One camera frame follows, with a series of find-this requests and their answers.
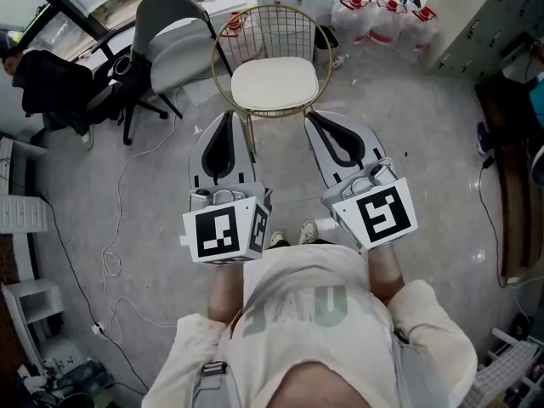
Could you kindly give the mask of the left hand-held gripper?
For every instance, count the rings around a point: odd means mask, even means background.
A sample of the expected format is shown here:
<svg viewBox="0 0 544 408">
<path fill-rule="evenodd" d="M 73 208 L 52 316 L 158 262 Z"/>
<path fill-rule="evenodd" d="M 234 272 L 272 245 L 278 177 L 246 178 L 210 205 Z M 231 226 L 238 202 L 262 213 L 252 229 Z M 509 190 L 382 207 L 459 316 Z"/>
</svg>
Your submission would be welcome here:
<svg viewBox="0 0 544 408">
<path fill-rule="evenodd" d="M 193 186 L 183 215 L 187 247 L 197 264 L 228 265 L 259 260 L 264 252 L 272 190 L 255 181 L 243 120 L 233 110 L 215 118 L 190 154 Z"/>
</svg>

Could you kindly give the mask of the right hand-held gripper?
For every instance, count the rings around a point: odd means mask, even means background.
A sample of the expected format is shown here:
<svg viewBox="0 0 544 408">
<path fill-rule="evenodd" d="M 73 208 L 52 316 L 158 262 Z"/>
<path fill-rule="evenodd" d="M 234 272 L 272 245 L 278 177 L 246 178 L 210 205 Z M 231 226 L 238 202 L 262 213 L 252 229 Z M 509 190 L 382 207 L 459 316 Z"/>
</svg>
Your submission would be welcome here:
<svg viewBox="0 0 544 408">
<path fill-rule="evenodd" d="M 358 251 L 368 252 L 417 230 L 407 180 L 396 176 L 393 160 L 384 157 L 370 127 L 318 110 L 307 113 L 304 128 L 321 176 L 332 186 L 321 201 Z M 354 174 L 355 166 L 367 162 L 373 163 Z"/>
</svg>

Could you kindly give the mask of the white seat cushion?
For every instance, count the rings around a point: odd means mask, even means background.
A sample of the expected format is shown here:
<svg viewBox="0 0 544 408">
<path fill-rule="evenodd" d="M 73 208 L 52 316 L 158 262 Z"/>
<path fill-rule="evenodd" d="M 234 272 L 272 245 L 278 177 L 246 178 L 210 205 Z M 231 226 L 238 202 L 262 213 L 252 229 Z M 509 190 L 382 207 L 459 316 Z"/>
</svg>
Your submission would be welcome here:
<svg viewBox="0 0 544 408">
<path fill-rule="evenodd" d="M 298 57 L 247 61 L 231 78 L 233 100 L 251 111 L 280 111 L 299 107 L 319 92 L 315 68 Z"/>
</svg>

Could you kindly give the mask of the gold wire chair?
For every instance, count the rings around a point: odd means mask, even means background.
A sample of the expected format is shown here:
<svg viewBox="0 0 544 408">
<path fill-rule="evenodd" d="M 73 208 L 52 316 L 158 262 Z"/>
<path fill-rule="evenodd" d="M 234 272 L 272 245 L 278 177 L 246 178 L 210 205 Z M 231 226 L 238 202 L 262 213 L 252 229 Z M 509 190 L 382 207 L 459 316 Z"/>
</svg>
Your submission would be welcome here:
<svg viewBox="0 0 544 408">
<path fill-rule="evenodd" d="M 300 9 L 262 4 L 233 13 L 212 46 L 212 79 L 240 114 L 256 150 L 254 119 L 313 110 L 332 77 L 326 28 Z"/>
</svg>

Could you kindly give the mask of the person's right forearm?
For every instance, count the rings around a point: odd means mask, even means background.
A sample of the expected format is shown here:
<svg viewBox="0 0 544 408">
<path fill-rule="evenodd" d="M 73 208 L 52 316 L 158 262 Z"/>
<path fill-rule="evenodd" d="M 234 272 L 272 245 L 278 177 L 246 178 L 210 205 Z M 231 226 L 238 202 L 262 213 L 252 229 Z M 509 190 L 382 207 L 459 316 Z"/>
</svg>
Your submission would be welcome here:
<svg viewBox="0 0 544 408">
<path fill-rule="evenodd" d="M 405 286 L 392 243 L 371 249 L 367 253 L 369 282 L 372 294 L 388 306 Z"/>
</svg>

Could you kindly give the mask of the person's left forearm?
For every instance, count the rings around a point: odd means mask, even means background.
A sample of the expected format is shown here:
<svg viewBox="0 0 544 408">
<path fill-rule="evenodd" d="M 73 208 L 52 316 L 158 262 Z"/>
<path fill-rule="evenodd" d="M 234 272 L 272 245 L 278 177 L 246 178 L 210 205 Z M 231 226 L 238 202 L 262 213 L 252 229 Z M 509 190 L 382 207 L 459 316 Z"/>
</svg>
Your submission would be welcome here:
<svg viewBox="0 0 544 408">
<path fill-rule="evenodd" d="M 228 325 L 243 308 L 244 266 L 242 263 L 220 266 L 216 269 L 207 316 L 210 320 Z"/>
</svg>

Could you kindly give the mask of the grey office chair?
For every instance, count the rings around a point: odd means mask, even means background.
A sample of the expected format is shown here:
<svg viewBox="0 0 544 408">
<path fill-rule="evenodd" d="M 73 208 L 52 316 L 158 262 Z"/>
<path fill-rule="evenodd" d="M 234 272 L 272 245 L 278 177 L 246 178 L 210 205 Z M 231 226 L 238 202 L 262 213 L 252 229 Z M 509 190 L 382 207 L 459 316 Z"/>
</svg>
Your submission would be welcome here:
<svg viewBox="0 0 544 408">
<path fill-rule="evenodd" d="M 187 19 L 203 22 L 207 31 L 163 31 Z M 166 93 L 211 68 L 215 62 L 211 53 L 217 38 L 210 16 L 201 4 L 193 0 L 142 0 L 135 16 L 131 61 L 144 64 L 154 94 L 181 118 L 182 113 Z"/>
</svg>

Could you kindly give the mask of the black mesh office chair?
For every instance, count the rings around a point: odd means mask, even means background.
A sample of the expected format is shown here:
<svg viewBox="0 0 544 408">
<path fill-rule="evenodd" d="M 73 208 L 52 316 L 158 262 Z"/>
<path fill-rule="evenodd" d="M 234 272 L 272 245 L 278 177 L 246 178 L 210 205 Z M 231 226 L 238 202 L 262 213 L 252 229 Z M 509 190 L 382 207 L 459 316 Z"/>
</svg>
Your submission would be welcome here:
<svg viewBox="0 0 544 408">
<path fill-rule="evenodd" d="M 106 119 L 124 121 L 123 143 L 130 145 L 128 131 L 137 106 L 161 119 L 168 117 L 167 111 L 142 100 L 150 89 L 150 73 L 144 64 L 131 61 L 128 48 L 93 71 L 48 50 L 25 51 L 8 35 L 0 38 L 0 45 L 17 46 L 24 53 L 12 76 L 12 85 L 23 90 L 23 111 L 40 114 L 50 132 L 72 128 L 88 150 L 94 142 L 93 126 Z"/>
</svg>

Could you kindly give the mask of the person's right shoe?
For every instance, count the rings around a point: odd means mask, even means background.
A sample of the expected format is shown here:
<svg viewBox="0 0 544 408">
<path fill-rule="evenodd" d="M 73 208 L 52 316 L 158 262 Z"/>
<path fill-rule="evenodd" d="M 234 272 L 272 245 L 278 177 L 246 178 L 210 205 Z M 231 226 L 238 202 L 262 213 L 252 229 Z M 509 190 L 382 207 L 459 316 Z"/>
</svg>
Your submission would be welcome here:
<svg viewBox="0 0 544 408">
<path fill-rule="evenodd" d="M 319 238 L 318 227 L 314 220 L 306 220 L 299 231 L 299 245 L 314 243 Z"/>
</svg>

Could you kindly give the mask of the person's white t-shirt torso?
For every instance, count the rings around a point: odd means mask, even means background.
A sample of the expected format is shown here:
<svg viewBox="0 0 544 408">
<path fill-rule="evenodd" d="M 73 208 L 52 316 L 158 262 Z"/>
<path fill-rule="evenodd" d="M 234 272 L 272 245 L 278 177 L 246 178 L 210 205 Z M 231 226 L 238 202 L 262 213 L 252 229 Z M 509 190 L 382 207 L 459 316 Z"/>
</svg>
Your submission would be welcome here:
<svg viewBox="0 0 544 408">
<path fill-rule="evenodd" d="M 384 305 L 368 258 L 340 245 L 268 249 L 231 323 L 178 321 L 142 408 L 458 408 L 478 358 L 424 280 Z"/>
</svg>

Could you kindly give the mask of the dark wooden table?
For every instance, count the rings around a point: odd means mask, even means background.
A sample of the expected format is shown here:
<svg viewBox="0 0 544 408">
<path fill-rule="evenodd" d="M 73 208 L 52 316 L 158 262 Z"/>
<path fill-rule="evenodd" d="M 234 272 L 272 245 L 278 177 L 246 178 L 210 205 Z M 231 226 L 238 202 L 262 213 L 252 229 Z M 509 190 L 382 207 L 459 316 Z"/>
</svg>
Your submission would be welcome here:
<svg viewBox="0 0 544 408">
<path fill-rule="evenodd" d="M 544 148 L 544 128 L 530 102 L 535 85 L 512 81 L 499 72 L 475 87 L 501 189 L 500 275 L 506 279 L 528 272 L 544 247 L 544 188 L 531 174 L 533 160 Z"/>
</svg>

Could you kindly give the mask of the grey metal cabinet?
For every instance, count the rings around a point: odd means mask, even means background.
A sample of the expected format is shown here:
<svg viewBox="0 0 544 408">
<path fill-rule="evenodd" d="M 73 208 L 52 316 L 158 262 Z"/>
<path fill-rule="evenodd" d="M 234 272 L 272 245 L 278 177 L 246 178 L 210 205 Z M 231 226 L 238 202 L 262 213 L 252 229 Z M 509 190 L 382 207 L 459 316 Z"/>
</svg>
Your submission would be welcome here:
<svg viewBox="0 0 544 408">
<path fill-rule="evenodd" d="M 515 82 L 544 74 L 544 0 L 427 0 L 437 32 L 421 57 L 424 72 L 480 82 L 502 73 Z"/>
</svg>

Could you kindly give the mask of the white slatted panel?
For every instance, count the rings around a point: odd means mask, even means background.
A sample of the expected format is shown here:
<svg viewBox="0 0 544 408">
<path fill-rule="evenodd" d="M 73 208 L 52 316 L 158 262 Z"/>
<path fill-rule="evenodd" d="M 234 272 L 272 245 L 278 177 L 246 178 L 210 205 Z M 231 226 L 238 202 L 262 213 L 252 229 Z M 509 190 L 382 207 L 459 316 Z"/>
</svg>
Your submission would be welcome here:
<svg viewBox="0 0 544 408">
<path fill-rule="evenodd" d="M 0 195 L 0 234 L 46 232 L 46 212 L 39 197 Z"/>
</svg>

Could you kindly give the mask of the white open shelf unit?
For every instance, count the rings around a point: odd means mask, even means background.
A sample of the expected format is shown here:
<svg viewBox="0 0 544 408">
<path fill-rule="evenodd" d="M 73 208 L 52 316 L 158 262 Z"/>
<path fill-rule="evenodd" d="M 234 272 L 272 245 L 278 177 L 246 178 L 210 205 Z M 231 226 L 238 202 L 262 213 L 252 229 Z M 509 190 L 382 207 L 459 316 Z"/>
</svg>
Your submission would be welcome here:
<svg viewBox="0 0 544 408">
<path fill-rule="evenodd" d="M 2 285 L 2 292 L 27 359 L 42 371 L 51 350 L 62 343 L 48 324 L 48 318 L 64 311 L 59 288 L 50 280 L 39 279 Z"/>
</svg>

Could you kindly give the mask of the white plastic rack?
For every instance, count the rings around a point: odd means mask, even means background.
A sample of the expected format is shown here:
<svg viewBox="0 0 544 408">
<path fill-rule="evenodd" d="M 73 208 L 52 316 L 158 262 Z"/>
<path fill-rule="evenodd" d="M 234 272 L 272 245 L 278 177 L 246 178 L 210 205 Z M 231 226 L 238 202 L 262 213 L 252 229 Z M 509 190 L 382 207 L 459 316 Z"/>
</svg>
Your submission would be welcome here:
<svg viewBox="0 0 544 408">
<path fill-rule="evenodd" d="M 486 408 L 497 396 L 522 380 L 542 353 L 539 344 L 519 341 L 498 328 L 492 328 L 491 335 L 505 345 L 499 354 L 488 352 L 491 363 L 479 365 L 461 408 Z"/>
</svg>

